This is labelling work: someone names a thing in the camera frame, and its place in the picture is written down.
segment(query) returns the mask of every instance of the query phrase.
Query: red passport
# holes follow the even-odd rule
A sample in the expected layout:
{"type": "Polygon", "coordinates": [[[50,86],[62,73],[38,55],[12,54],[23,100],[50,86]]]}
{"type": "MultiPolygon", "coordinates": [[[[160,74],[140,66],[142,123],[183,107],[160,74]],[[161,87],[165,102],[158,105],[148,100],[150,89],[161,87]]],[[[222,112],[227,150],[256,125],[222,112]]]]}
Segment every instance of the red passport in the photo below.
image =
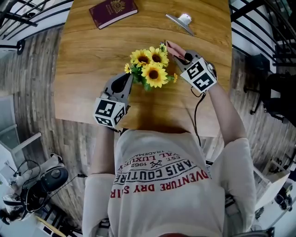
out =
{"type": "Polygon", "coordinates": [[[138,12],[133,0],[106,0],[89,9],[93,21],[102,29],[122,18],[138,12]]]}

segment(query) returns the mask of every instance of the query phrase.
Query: black metal railing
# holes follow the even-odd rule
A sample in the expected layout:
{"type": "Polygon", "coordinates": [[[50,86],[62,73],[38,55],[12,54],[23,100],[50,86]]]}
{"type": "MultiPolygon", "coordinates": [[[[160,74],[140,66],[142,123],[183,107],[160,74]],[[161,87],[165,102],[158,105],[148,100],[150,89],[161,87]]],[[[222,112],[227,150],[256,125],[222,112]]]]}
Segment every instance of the black metal railing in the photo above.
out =
{"type": "MultiPolygon", "coordinates": [[[[283,2],[283,0],[253,0],[248,2],[247,0],[240,0],[245,5],[237,9],[233,5],[229,5],[231,10],[231,22],[236,23],[238,26],[248,31],[251,35],[257,38],[262,44],[256,43],[254,40],[244,35],[237,29],[232,28],[232,31],[239,36],[243,37],[251,44],[256,46],[260,51],[262,51],[267,57],[269,57],[273,61],[274,66],[286,66],[286,67],[295,67],[296,66],[296,32],[293,26],[288,21],[292,9],[289,8],[287,4],[283,2]],[[264,6],[268,13],[268,16],[265,16],[259,9],[260,6],[264,6]],[[272,33],[268,32],[262,25],[260,25],[257,21],[252,19],[249,15],[247,15],[250,11],[255,11],[264,21],[266,21],[272,29],[272,33]],[[251,23],[253,23],[256,27],[258,27],[263,34],[266,35],[272,42],[275,44],[275,48],[273,45],[270,45],[270,42],[266,42],[259,34],[252,31],[250,28],[245,26],[243,23],[238,21],[238,18],[244,17],[251,23]],[[272,55],[268,53],[261,46],[265,45],[272,55]]],[[[239,47],[233,45],[233,48],[241,51],[242,53],[249,56],[248,53],[240,49],[239,47]]]]}
{"type": "Polygon", "coordinates": [[[73,0],[64,0],[63,2],[57,3],[53,6],[50,6],[48,8],[45,8],[45,4],[49,2],[50,0],[44,0],[39,4],[33,4],[33,0],[6,0],[10,1],[5,9],[2,9],[0,11],[0,39],[9,40],[15,35],[19,34],[21,31],[24,31],[28,27],[37,27],[38,22],[41,20],[44,20],[48,17],[54,16],[56,14],[60,14],[65,11],[69,11],[70,8],[64,8],[62,10],[57,10],[54,13],[47,14],[46,16],[42,18],[37,18],[40,14],[46,13],[47,11],[54,9],[58,6],[61,6],[63,4],[73,2],[73,0]],[[11,13],[12,7],[16,3],[21,3],[22,6],[17,9],[14,13],[11,13]],[[25,6],[29,6],[30,8],[23,13],[22,15],[19,15],[18,12],[22,10],[25,6]]]}

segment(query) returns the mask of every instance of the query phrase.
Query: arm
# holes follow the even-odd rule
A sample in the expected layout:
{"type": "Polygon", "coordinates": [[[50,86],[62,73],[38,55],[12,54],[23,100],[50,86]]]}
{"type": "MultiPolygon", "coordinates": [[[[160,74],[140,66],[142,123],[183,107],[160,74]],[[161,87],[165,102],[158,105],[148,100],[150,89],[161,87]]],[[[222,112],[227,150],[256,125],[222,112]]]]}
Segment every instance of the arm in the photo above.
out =
{"type": "Polygon", "coordinates": [[[85,183],[82,219],[84,237],[95,236],[99,223],[108,218],[114,174],[114,132],[99,126],[91,168],[85,183]]]}
{"type": "Polygon", "coordinates": [[[224,146],[238,138],[246,137],[242,120],[224,89],[217,83],[209,89],[209,94],[218,118],[224,146]]]}
{"type": "Polygon", "coordinates": [[[89,175],[115,174],[114,167],[114,131],[99,126],[89,175]]]}

